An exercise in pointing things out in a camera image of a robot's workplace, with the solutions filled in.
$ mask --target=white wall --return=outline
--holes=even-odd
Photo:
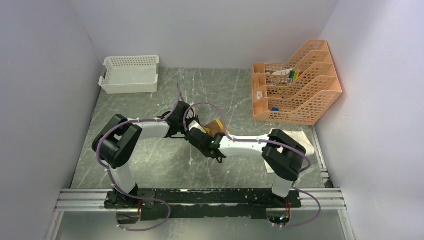
[[[173,68],[285,62],[339,0],[70,0],[102,60],[159,55]]]
[[[43,239],[81,153],[101,64],[67,0],[1,0],[0,33],[1,239]]]
[[[424,2],[341,0],[323,31],[344,93],[317,123],[357,239],[424,239]]]

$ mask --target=orange desk organizer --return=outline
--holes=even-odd
[[[285,69],[302,74],[291,84],[265,74]],[[286,64],[253,63],[252,93],[253,120],[314,125],[342,93],[327,42],[308,40]]]

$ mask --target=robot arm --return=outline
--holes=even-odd
[[[187,119],[188,131],[184,130],[183,117],[189,104],[180,101],[177,108],[166,121],[152,121],[141,123],[130,123],[117,129],[109,135],[100,148],[100,158],[104,164],[111,168],[111,174],[116,184],[127,194],[137,195],[138,186],[134,181],[129,160],[133,150],[140,139],[149,138],[173,138],[176,134],[184,135],[184,139],[196,147],[205,157],[213,159],[222,159],[230,156],[262,156],[276,175],[272,192],[280,197],[286,197],[292,186],[292,183],[298,179],[302,167],[303,158],[298,154],[284,149],[281,151],[278,146],[263,142],[234,142],[227,138],[223,133],[217,133],[214,137],[206,133],[199,124],[199,118],[194,114]],[[113,127],[128,119],[117,114],[112,117],[109,123],[104,127],[92,144],[92,149],[96,151],[100,139]],[[283,131],[273,129],[270,134],[248,137],[233,136],[238,140],[257,139],[271,140],[289,145],[305,153],[305,149]],[[131,199],[115,191],[118,196],[131,205]]]

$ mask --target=gray marble surface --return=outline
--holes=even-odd
[[[91,145],[94,138],[115,114],[127,118],[151,119],[170,111],[178,89],[188,103],[208,101],[224,113],[228,129],[237,136],[257,136],[272,128],[304,131],[312,143],[310,126],[252,120],[252,84],[250,69],[160,68],[158,89],[154,93],[100,93],[71,188],[107,189],[111,181],[97,163]],[[219,117],[208,105],[196,109],[200,122],[207,124]],[[312,167],[295,183],[299,188],[323,188],[320,164],[310,157]],[[132,154],[130,167],[139,188],[270,188],[275,174],[268,174],[264,160],[233,156],[216,160],[205,158],[183,139],[152,138],[140,140]]]

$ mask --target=towel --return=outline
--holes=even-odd
[[[315,153],[315,148],[311,144],[311,142],[308,140],[308,137],[306,137],[306,134],[304,131],[283,131],[285,134],[287,134],[290,138],[298,142],[302,147],[306,150],[306,156],[311,156]],[[283,151],[283,148],[278,148],[278,151],[281,153]],[[274,170],[268,165],[267,161],[265,161],[265,167],[268,174],[273,174]]]

